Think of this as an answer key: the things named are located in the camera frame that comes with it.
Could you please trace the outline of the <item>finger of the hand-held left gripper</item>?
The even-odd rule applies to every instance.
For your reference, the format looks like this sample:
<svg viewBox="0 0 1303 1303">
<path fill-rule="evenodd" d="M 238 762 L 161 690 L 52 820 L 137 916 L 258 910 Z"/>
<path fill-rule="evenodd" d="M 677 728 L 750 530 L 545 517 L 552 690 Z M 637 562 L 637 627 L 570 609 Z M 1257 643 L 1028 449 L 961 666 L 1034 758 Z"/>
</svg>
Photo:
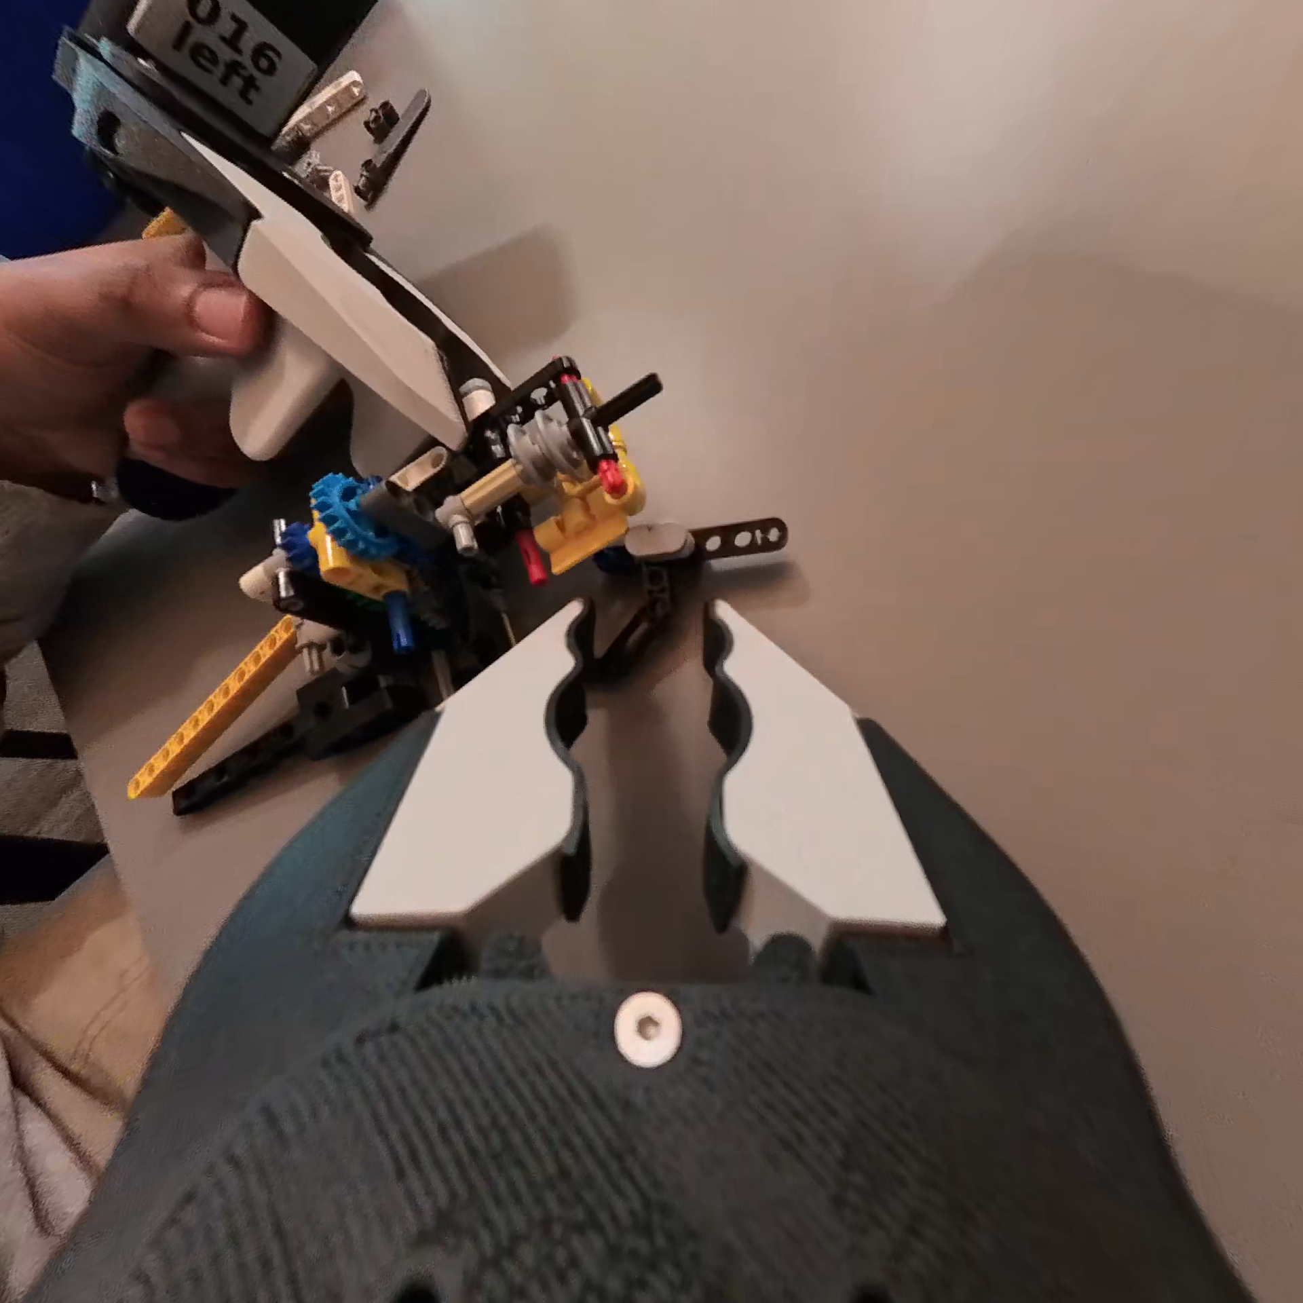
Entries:
<svg viewBox="0 0 1303 1303">
<path fill-rule="evenodd" d="M 237 378 L 237 446 L 280 451 L 338 381 L 352 451 L 459 451 L 466 429 L 434 341 L 350 268 L 296 207 L 255 199 L 237 275 L 274 313 L 268 348 Z"/>
<path fill-rule="evenodd" d="M 254 218 L 235 272 L 248 289 L 401 413 L 462 413 L 459 381 L 510 382 L 488 354 L 423 291 L 369 249 L 336 251 L 305 212 L 232 159 L 182 131 Z"/>
</svg>

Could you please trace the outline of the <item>black curved lego piece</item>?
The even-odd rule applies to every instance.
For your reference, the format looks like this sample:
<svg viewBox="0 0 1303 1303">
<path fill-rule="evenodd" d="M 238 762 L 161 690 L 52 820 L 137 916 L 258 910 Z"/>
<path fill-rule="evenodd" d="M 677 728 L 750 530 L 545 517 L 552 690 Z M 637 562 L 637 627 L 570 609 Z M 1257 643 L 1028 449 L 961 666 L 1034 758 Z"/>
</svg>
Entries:
<svg viewBox="0 0 1303 1303">
<path fill-rule="evenodd" d="M 401 114 L 400 122 L 389 137 L 381 144 L 370 140 L 370 153 L 362 159 L 353 184 L 356 198 L 366 209 L 373 207 L 379 201 L 417 130 L 428 116 L 429 106 L 429 91 L 426 88 L 415 89 L 410 100 L 398 108 Z"/>
</svg>

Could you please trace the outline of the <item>yellow black lego model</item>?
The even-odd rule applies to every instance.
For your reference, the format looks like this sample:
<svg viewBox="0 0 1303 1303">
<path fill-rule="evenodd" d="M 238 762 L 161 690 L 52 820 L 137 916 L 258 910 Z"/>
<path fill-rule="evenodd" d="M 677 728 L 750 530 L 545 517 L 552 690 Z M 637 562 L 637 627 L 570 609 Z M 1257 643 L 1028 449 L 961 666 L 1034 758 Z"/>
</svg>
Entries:
<svg viewBox="0 0 1303 1303">
<path fill-rule="evenodd" d="M 454 390 L 460 449 L 429 438 L 384 475 L 313 482 L 305 514 L 274 519 L 268 555 L 238 581 L 276 623 L 125 797 L 198 814 L 442 704 L 516 641 L 504 559 L 541 587 L 625 545 L 646 496 L 617 420 L 660 390 L 648 373 L 601 401 L 566 356 L 511 389 L 473 375 Z"/>
</svg>

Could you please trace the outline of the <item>blue storage bin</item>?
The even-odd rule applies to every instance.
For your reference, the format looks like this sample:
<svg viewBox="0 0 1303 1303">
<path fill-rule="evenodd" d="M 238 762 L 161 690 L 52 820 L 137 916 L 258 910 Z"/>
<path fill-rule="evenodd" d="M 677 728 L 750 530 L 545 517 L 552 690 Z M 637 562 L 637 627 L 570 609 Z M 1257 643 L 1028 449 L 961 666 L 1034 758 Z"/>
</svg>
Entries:
<svg viewBox="0 0 1303 1303">
<path fill-rule="evenodd" d="M 141 230 L 141 212 L 105 187 L 71 134 L 54 78 L 63 27 L 125 35 L 134 1 L 1 2 L 1 255 L 15 260 Z"/>
</svg>

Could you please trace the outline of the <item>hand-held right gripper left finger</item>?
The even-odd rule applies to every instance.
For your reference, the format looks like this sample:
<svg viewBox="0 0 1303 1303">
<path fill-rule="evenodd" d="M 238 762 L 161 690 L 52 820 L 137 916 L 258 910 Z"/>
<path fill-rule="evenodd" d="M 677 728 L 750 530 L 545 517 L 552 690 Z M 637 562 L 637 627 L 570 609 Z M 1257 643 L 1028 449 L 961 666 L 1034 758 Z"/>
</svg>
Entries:
<svg viewBox="0 0 1303 1303">
<path fill-rule="evenodd" d="M 575 922 L 592 887 L 589 792 L 573 742 L 595 609 L 575 598 L 449 697 L 350 921 L 446 928 L 468 955 L 497 933 Z"/>
</svg>

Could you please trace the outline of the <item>person's left hand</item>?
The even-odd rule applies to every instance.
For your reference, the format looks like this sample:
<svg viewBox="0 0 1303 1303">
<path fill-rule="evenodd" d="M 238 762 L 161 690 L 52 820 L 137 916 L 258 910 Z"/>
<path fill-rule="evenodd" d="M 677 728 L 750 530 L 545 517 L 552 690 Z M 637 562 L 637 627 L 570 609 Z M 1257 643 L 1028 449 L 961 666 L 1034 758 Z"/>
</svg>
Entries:
<svg viewBox="0 0 1303 1303">
<path fill-rule="evenodd" d="M 220 399 L 151 386 L 167 358 L 254 353 L 266 323 L 190 233 L 3 263 L 1 479 L 88 499 L 122 458 L 221 489 L 257 477 Z"/>
</svg>

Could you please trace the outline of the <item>grey lego connector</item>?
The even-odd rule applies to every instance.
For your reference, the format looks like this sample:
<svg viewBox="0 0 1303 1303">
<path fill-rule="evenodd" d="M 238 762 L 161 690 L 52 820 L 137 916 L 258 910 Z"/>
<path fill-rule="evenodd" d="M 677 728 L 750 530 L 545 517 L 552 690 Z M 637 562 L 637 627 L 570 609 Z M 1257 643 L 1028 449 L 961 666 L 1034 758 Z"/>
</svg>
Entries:
<svg viewBox="0 0 1303 1303">
<path fill-rule="evenodd" d="M 291 170 L 307 187 L 328 198 L 350 216 L 356 215 L 358 199 L 353 182 L 344 170 L 328 165 L 317 150 L 303 151 Z"/>
</svg>

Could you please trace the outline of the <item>black lego beam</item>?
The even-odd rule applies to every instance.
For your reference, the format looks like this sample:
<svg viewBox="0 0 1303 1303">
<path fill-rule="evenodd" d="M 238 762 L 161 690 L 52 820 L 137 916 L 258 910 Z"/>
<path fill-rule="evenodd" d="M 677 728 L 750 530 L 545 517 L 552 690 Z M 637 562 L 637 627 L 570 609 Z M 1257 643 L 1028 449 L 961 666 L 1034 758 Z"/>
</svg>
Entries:
<svg viewBox="0 0 1303 1303">
<path fill-rule="evenodd" d="M 708 559 L 767 555 L 787 544 L 787 524 L 780 516 L 758 516 L 725 525 L 691 530 L 694 547 Z"/>
</svg>

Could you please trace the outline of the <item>white lego beam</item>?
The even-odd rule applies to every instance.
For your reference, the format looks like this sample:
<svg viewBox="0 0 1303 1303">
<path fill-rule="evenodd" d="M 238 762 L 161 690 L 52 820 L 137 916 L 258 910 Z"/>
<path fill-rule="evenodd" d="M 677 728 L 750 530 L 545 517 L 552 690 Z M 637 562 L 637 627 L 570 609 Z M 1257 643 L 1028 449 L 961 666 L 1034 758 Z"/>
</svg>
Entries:
<svg viewBox="0 0 1303 1303">
<path fill-rule="evenodd" d="M 366 83 L 356 69 L 330 80 L 328 85 L 310 94 L 286 119 L 276 142 L 289 147 L 291 140 L 314 140 L 331 130 L 345 114 L 366 100 Z"/>
</svg>

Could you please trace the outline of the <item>person's grey sweater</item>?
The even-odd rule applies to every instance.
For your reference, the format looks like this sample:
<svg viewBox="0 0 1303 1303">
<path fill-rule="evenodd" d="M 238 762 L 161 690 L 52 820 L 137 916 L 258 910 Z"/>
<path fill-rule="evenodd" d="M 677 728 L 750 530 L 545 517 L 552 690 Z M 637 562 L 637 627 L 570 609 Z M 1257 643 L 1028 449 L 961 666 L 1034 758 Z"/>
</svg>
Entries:
<svg viewBox="0 0 1303 1303">
<path fill-rule="evenodd" d="M 142 953 L 3 970 L 3 1299 L 29 1291 L 85 1211 L 165 1014 Z"/>
</svg>

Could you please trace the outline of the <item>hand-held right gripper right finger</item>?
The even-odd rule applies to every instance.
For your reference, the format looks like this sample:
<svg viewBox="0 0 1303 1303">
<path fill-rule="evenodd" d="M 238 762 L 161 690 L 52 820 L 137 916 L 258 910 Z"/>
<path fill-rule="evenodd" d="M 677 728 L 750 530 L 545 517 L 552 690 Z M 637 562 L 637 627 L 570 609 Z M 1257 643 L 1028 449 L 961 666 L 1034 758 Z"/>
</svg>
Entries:
<svg viewBox="0 0 1303 1303">
<path fill-rule="evenodd" d="M 777 935 L 936 939 L 946 914 L 853 708 L 727 601 L 704 607 L 707 725 L 722 764 L 704 843 L 707 916 L 750 952 Z"/>
</svg>

